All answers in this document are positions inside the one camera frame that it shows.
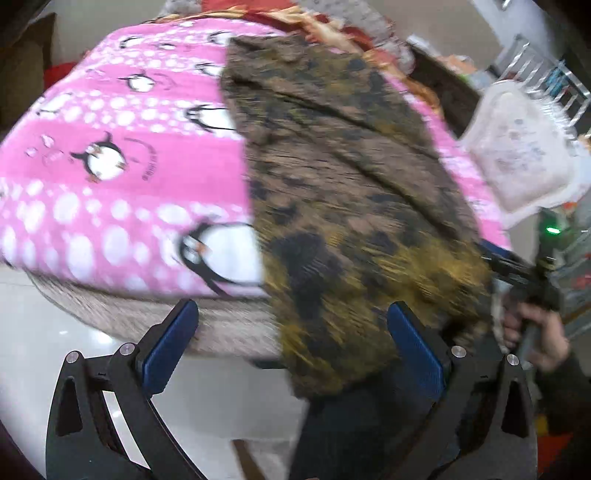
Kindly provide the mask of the person right hand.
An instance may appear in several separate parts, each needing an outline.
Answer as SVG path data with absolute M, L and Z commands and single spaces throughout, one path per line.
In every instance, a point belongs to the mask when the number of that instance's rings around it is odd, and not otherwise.
M 543 373 L 555 371 L 570 355 L 570 342 L 558 312 L 537 305 L 518 302 L 510 294 L 503 299 L 504 317 L 501 322 L 504 344 L 513 350 L 523 343 L 526 326 L 535 325 L 538 340 L 533 344 L 527 361 Z

